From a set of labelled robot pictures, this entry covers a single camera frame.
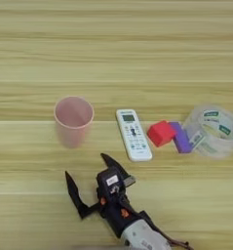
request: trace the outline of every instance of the purple block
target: purple block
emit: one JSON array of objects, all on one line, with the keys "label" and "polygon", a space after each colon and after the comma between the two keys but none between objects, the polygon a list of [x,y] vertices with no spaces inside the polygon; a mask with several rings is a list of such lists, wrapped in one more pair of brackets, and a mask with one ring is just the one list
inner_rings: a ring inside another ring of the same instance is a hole
[{"label": "purple block", "polygon": [[189,153],[192,151],[192,147],[189,143],[186,132],[181,128],[178,122],[169,122],[169,124],[176,130],[176,136],[174,137],[175,146],[179,153]]}]

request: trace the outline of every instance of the pink cup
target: pink cup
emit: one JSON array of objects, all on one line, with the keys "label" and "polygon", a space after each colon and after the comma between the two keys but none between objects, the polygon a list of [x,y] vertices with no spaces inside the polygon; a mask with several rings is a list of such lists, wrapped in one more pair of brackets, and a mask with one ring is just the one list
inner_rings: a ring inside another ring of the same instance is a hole
[{"label": "pink cup", "polygon": [[55,106],[58,138],[62,144],[75,148],[84,142],[94,119],[94,109],[80,97],[67,97]]}]

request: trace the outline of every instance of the remote control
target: remote control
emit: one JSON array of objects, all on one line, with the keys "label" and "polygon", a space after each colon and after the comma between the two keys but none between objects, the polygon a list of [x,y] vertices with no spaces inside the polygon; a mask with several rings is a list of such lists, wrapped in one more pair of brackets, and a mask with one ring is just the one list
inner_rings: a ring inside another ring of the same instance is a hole
[{"label": "remote control", "polygon": [[152,153],[133,109],[118,109],[116,112],[121,134],[132,161],[152,159]]}]

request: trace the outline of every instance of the wooden table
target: wooden table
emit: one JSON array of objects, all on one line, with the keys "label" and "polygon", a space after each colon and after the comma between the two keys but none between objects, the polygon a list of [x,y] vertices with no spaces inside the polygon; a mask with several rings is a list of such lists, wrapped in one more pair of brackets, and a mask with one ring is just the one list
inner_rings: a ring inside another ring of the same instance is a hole
[{"label": "wooden table", "polygon": [[[68,150],[53,107],[66,95],[95,107],[91,135]],[[119,245],[98,215],[81,222],[64,171],[85,201],[109,153],[136,176],[128,190],[172,237],[196,250],[233,248],[233,155],[128,160],[115,121],[134,108],[145,128],[183,121],[197,104],[233,111],[233,1],[0,0],[0,250]]]}]

